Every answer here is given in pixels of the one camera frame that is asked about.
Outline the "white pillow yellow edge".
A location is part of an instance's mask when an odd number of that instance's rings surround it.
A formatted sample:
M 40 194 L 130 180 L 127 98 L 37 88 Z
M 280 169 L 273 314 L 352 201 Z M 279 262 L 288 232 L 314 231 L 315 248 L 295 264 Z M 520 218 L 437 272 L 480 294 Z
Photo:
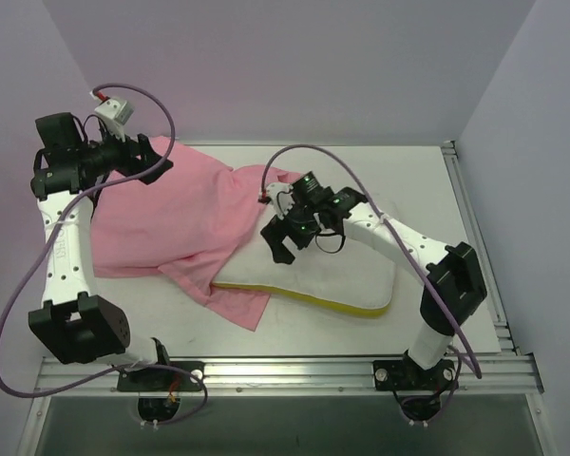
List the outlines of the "white pillow yellow edge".
M 295 253 L 293 264 L 276 264 L 259 232 L 274 215 L 271 207 L 263 211 L 253 237 L 220 269 L 214 286 L 280 295 L 357 317 L 386 312 L 396 276 L 392 261 L 349 239 L 337 251 L 340 238 L 323 237 Z

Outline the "pink fabric pillowcase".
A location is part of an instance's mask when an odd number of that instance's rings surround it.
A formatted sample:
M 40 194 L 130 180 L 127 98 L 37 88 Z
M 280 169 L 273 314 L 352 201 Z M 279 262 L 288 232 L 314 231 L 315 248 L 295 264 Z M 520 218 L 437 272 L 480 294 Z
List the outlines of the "pink fabric pillowcase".
M 299 175 L 262 164 L 232 168 L 180 143 L 169 159 L 172 168 L 151 184 L 109 177 L 91 221 L 95 275 L 164 275 L 201 306 L 254 331 L 269 294 L 229 292 L 212 281 L 255 231 L 265 209 L 261 182 Z

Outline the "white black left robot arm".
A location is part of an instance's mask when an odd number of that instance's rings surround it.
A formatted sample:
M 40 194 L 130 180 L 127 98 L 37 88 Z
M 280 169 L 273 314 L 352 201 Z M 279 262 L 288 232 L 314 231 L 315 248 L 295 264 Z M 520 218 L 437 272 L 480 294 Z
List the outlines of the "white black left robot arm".
M 95 115 L 97 142 L 82 135 L 80 121 L 68 112 L 35 122 L 44 147 L 34 159 L 30 186 L 44 222 L 47 272 L 42 307 L 29 313 L 28 325 L 64 364 L 140 369 L 149 389 L 164 390 L 173 379 L 164 345 L 134 335 L 124 311 L 99 294 L 90 227 L 99 179 L 117 171 L 150 184 L 172 163 L 162 160 L 146 136 L 125 135 L 127 115 Z

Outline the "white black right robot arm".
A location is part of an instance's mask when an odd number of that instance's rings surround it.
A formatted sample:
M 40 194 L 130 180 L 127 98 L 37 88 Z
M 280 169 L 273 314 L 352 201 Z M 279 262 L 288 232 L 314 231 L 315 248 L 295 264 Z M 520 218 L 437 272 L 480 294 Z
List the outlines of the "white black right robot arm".
M 262 185 L 258 200 L 275 210 L 260 234 L 277 264 L 295 261 L 286 239 L 302 250 L 330 231 L 366 245 L 418 279 L 424 287 L 423 323 L 407 351 L 402 375 L 415 389 L 432 382 L 447 346 L 463 336 L 463 324 L 487 296 L 475 249 L 466 242 L 452 246 L 422 235 L 373 207 L 367 195 L 350 187 L 333 191 L 313 173 L 291 184 Z

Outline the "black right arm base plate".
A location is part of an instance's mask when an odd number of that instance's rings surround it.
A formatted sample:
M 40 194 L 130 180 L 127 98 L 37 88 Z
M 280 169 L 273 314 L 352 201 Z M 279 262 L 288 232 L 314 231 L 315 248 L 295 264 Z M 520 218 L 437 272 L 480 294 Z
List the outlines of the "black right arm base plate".
M 453 381 L 455 363 L 441 360 L 429 370 L 404 359 L 380 359 L 372 362 L 374 387 L 380 391 L 444 391 Z

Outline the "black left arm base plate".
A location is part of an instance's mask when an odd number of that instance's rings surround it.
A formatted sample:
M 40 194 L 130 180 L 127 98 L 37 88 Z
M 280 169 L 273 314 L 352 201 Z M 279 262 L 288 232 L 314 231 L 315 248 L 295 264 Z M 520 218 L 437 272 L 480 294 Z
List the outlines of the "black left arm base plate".
M 119 392 L 201 391 L 198 381 L 185 374 L 151 368 L 121 372 L 116 389 Z

